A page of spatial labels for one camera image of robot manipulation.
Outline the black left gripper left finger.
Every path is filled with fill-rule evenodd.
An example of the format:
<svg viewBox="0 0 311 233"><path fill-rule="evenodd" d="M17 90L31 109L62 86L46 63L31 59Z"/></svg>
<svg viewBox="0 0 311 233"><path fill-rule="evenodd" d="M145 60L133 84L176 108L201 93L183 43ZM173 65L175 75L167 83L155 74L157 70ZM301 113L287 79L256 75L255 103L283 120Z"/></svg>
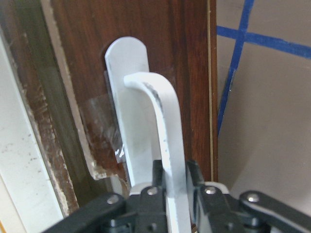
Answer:
<svg viewBox="0 0 311 233"><path fill-rule="evenodd" d="M125 198L105 193L50 227L50 233L166 233L163 168L153 162L152 184Z"/></svg>

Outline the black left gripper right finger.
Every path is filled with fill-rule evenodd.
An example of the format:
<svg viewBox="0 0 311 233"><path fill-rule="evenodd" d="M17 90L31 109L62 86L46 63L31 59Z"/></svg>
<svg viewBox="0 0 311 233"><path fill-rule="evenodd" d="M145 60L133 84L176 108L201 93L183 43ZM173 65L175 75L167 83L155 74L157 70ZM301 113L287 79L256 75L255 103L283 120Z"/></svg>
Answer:
<svg viewBox="0 0 311 233"><path fill-rule="evenodd" d="M309 233L310 216L259 191L232 197L205 182L198 164L186 162L190 216L199 233Z"/></svg>

